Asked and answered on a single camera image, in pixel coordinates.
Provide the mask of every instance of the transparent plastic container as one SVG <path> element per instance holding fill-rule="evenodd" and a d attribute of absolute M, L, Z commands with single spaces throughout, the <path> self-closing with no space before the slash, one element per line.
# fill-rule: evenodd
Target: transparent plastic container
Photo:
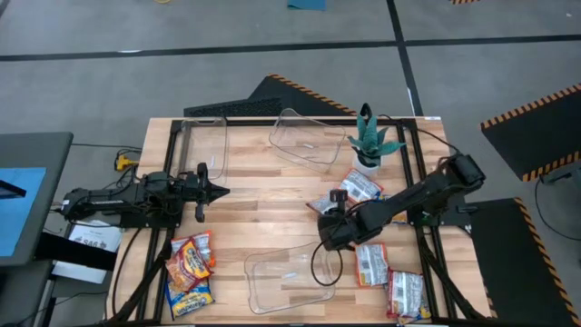
<path fill-rule="evenodd" d="M 310 272 L 310 258 L 319 245 L 307 245 L 252 254 L 244 263 L 250 289 L 248 304 L 257 314 L 294 308 L 325 301 L 335 295 L 335 285 L 321 286 Z M 319 249 L 314 259 L 314 272 L 321 282 L 332 282 L 333 266 L 339 262 L 336 252 Z"/>
<path fill-rule="evenodd" d="M 269 135 L 277 155 L 320 173 L 329 171 L 345 139 L 345 129 L 297 114 L 281 112 Z"/>
<path fill-rule="evenodd" d="M 182 141 L 176 144 L 177 167 L 180 172 L 196 172 L 199 163 L 208 166 L 208 179 L 219 186 L 226 184 L 228 175 L 228 127 L 223 117 L 199 117 L 182 122 Z"/>

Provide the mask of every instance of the gray concrete floor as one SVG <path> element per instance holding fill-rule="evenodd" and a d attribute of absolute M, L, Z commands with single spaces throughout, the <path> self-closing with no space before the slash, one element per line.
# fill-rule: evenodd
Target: gray concrete floor
<path fill-rule="evenodd" d="M 396 6 L 409 40 L 581 32 L 579 0 L 396 0 Z M 13 0 L 0 17 L 0 55 L 393 39 L 382 0 L 328 0 L 324 13 L 290 11 L 284 0 Z M 534 185 L 520 182 L 478 129 L 484 119 L 578 83 L 581 42 L 408 51 L 424 114 L 442 116 L 449 141 L 472 154 L 487 174 L 485 187 L 468 199 L 522 197 L 581 312 L 581 243 L 540 223 Z M 267 73 L 352 108 L 368 102 L 378 114 L 412 114 L 395 47 L 2 62 L 0 133 L 72 131 L 76 142 L 140 145 L 150 117 L 245 98 Z M 72 148 L 56 199 L 72 188 L 116 179 L 114 153 Z M 540 192 L 544 216 L 557 229 L 581 236 L 579 190 L 565 181 Z M 51 215 L 47 226 L 58 230 L 64 222 Z M 95 292 L 58 282 L 58 296 Z M 57 306 L 52 325 L 92 323 L 102 314 L 103 296 L 85 296 Z"/>

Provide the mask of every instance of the caution tape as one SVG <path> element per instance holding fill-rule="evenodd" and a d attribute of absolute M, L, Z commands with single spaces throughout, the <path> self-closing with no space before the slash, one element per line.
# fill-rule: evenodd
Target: caution tape
<path fill-rule="evenodd" d="M 532 110 L 535 110 L 539 107 L 542 107 L 545 104 L 548 104 L 550 102 L 558 100 L 558 99 L 565 97 L 567 95 L 573 94 L 577 91 L 581 91 L 581 84 L 569 86 L 568 88 L 565 88 L 565 89 L 558 91 L 556 93 L 553 93 L 553 94 L 550 94 L 547 96 L 543 96 L 542 98 L 539 98 L 538 100 L 535 100 L 532 103 L 521 105 L 518 108 L 515 108 L 515 109 L 508 111 L 504 114 L 493 117 L 492 119 L 488 119 L 488 120 L 480 123 L 480 129 L 484 130 L 484 129 L 487 129 L 487 128 L 494 126 L 496 124 L 504 123 L 504 122 L 508 121 L 509 119 L 516 118 L 521 114 L 526 114 Z"/>
<path fill-rule="evenodd" d="M 310 88 L 302 86 L 302 85 L 297 84 L 297 83 L 294 83 L 291 80 L 286 79 L 283 76 L 280 76 L 279 74 L 268 74 L 268 77 L 277 79 L 277 80 L 279 80 L 279 81 L 281 81 L 289 86 L 292 86 L 292 87 L 296 88 L 297 90 L 299 90 L 305 94 L 308 94 L 316 99 L 321 100 L 324 103 L 330 104 L 330 105 L 336 107 L 337 109 L 342 110 L 345 113 L 348 113 L 351 115 L 357 115 L 357 113 L 354 110 L 349 109 L 346 105 L 335 102 L 335 101 L 329 99 L 328 97 L 326 97 L 325 95 L 318 94 L 318 93 L 312 91 Z"/>
<path fill-rule="evenodd" d="M 575 162 L 577 160 L 579 160 L 579 151 L 575 151 L 572 154 L 565 155 L 561 157 L 559 160 L 553 161 L 553 163 L 547 163 L 542 167 L 538 167 L 537 169 L 531 171 L 530 173 L 525 173 L 522 178 L 523 182 L 534 181 L 542 174 L 550 173 L 551 171 L 554 171 L 558 167 L 564 166 L 566 164 L 571 164 L 572 162 Z"/>
<path fill-rule="evenodd" d="M 485 130 L 487 128 L 490 128 L 496 124 L 502 124 L 504 122 L 507 122 L 510 119 L 513 118 L 517 118 L 520 115 L 523 114 L 527 114 L 531 111 L 534 111 L 540 107 L 542 107 L 545 104 L 549 104 L 555 100 L 561 99 L 563 97 L 566 97 L 570 94 L 574 94 L 578 91 L 581 91 L 581 84 L 575 84 L 573 86 L 569 86 L 563 90 L 560 90 L 558 92 L 555 92 L 553 94 L 547 95 L 547 96 L 543 96 L 541 98 L 539 98 L 538 100 L 535 100 L 531 103 L 528 104 L 524 104 L 519 106 L 518 108 L 515 108 L 513 110 L 510 110 L 504 114 L 501 114 L 499 116 L 493 117 L 492 119 L 488 119 L 482 123 L 480 123 L 480 129 L 481 130 Z M 575 151 L 571 154 L 568 154 L 558 160 L 553 161 L 552 163 L 546 163 L 543 166 L 540 166 L 534 170 L 532 170 L 529 173 L 525 173 L 522 176 L 522 180 L 523 182 L 529 182 L 529 181 L 533 181 L 535 179 L 537 179 L 540 175 L 542 174 L 547 174 L 553 170 L 555 170 L 556 168 L 563 166 L 565 164 L 571 164 L 574 161 L 579 160 L 579 151 Z"/>
<path fill-rule="evenodd" d="M 535 227 L 532 219 L 530 218 L 530 214 L 528 214 L 525 204 L 520 198 L 515 198 L 515 202 L 518 204 L 520 212 L 523 214 L 525 222 L 527 222 L 528 224 L 528 230 L 531 232 L 533 240 L 535 240 L 535 242 L 537 243 L 538 250 L 541 252 L 543 260 L 547 264 L 547 269 L 553 275 L 553 281 L 555 282 L 556 287 L 559 289 L 559 293 L 563 298 L 563 301 L 565 302 L 566 309 L 571 314 L 571 319 L 576 325 L 581 326 L 581 321 L 579 321 L 579 317 L 575 313 L 575 309 L 573 308 L 571 299 L 569 298 L 569 295 L 565 291 L 565 285 L 563 285 L 563 282 L 561 282 L 561 279 L 556 273 L 555 265 L 551 261 L 551 258 L 548 256 L 547 249 L 545 248 L 545 245 L 543 244 L 543 241 L 541 240 L 541 237 L 537 232 L 537 228 Z"/>

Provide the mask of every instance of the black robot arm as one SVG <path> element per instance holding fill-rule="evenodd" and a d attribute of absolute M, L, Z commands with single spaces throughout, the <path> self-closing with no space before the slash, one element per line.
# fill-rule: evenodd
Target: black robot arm
<path fill-rule="evenodd" d="M 82 220 L 96 212 L 108 212 L 121 215 L 121 227 L 175 228 L 182 221 L 183 205 L 196 202 L 195 217 L 202 223 L 203 206 L 230 190 L 210 182 L 206 163 L 199 163 L 196 173 L 181 174 L 185 177 L 173 178 L 165 172 L 149 173 L 139 179 L 139 183 L 112 190 L 77 188 L 64 196 L 60 212 L 69 221 Z"/>
<path fill-rule="evenodd" d="M 345 211 L 347 191 L 333 190 L 331 200 L 338 208 L 320 215 L 319 236 L 326 250 L 350 249 L 350 243 L 361 244 L 379 235 L 383 226 L 398 213 L 407 210 L 439 215 L 447 210 L 448 199 L 457 193 L 467 194 L 480 188 L 485 175 L 469 155 L 449 157 L 425 180 L 397 193 L 387 200 L 358 203 Z"/>

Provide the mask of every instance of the black mat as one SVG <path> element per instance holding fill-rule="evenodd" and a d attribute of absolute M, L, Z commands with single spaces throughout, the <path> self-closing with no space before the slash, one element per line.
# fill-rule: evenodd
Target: black mat
<path fill-rule="evenodd" d="M 250 99 L 279 96 L 283 109 L 292 108 L 297 113 L 310 116 L 355 115 L 346 105 L 294 83 L 278 74 L 269 74 L 252 93 Z"/>
<path fill-rule="evenodd" d="M 581 84 L 544 96 L 480 124 L 521 180 L 579 160 Z"/>
<path fill-rule="evenodd" d="M 229 101 L 219 104 L 208 104 L 183 109 L 184 117 L 244 117 L 244 116 L 273 116 L 281 114 L 283 107 L 279 97 L 264 97 Z"/>
<path fill-rule="evenodd" d="M 472 241 L 488 302 L 498 319 L 581 325 L 522 202 L 505 199 L 469 205 L 479 208 L 471 214 Z"/>

